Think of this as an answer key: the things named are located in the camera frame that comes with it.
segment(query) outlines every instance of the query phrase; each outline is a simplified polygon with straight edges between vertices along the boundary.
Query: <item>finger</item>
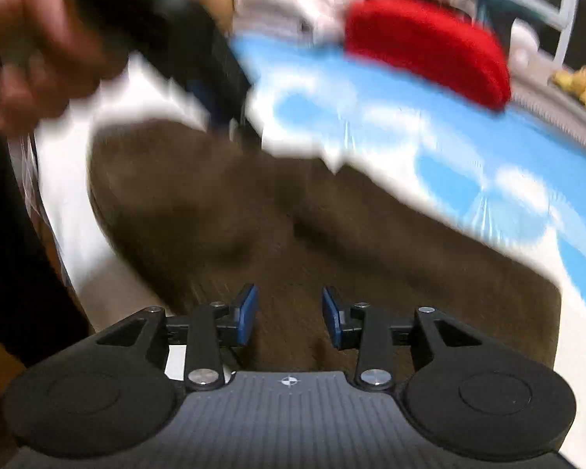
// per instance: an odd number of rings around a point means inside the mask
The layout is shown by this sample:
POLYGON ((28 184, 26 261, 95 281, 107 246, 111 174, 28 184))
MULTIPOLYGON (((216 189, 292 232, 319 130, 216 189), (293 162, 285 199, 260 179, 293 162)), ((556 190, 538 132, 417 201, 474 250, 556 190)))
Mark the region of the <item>finger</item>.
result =
POLYGON ((70 0, 0 0, 0 36, 27 23, 55 54, 87 65, 99 77, 123 70, 125 58, 109 59, 102 41, 80 21, 70 0))
POLYGON ((57 111, 64 111, 69 99, 95 93, 100 81, 78 65, 58 63, 38 54, 30 59, 29 84, 43 111, 42 117, 55 117, 57 111))
POLYGON ((45 38, 49 52, 85 65, 96 77, 112 79, 125 68, 127 54, 104 47, 102 39, 80 19, 73 0, 22 0, 23 12, 45 38))
POLYGON ((38 104, 24 74, 15 67, 0 71, 0 133, 24 135, 39 121, 38 104))

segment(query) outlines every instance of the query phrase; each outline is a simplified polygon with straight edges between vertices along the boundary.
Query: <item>black circular pad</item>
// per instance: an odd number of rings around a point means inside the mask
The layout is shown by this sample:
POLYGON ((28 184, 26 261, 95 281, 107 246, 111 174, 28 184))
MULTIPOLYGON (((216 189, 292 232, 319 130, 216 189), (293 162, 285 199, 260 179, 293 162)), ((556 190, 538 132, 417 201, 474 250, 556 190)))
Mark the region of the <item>black circular pad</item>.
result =
POLYGON ((442 351, 413 375, 402 397, 424 436, 491 462, 559 449, 575 418, 575 397, 558 374, 488 345, 442 351))
POLYGON ((93 346, 17 378, 4 397, 4 414, 18 440, 35 451, 89 458, 153 436, 175 403, 161 370, 123 347, 93 346))

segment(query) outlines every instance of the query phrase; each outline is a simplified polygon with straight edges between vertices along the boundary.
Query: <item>white fabric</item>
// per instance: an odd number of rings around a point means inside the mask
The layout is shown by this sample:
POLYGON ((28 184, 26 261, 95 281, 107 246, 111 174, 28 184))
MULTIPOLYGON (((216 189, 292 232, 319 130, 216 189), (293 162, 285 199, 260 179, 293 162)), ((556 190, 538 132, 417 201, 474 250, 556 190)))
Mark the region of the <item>white fabric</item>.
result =
MULTIPOLYGON (((86 313, 95 329, 159 300, 136 274, 114 253, 95 222, 86 185, 86 156, 91 131, 103 121, 127 118, 139 120, 146 115, 179 118, 188 124, 204 121, 200 107, 185 98, 179 89, 167 89, 163 81, 139 57, 131 59, 128 74, 114 86, 104 87, 90 103, 72 106, 64 118, 44 123, 38 135, 41 193, 48 218, 57 236, 59 250, 86 313)), ((270 152, 291 153, 291 142, 270 135, 264 139, 270 152)), ((296 153, 311 154, 299 145, 296 153)), ((324 159, 330 163, 329 155, 324 159)), ((378 172, 382 163, 359 164, 376 182, 389 191, 407 189, 397 178, 378 172)), ((555 251, 555 235, 548 234, 521 258, 531 260, 539 269, 560 268, 563 263, 555 251)), ((555 369, 570 383, 577 398, 578 414, 563 446, 563 454, 579 468, 586 469, 586 307, 570 280, 561 284, 563 296, 559 347, 555 369)), ((182 365, 179 347, 170 359, 170 374, 177 375, 182 365)))

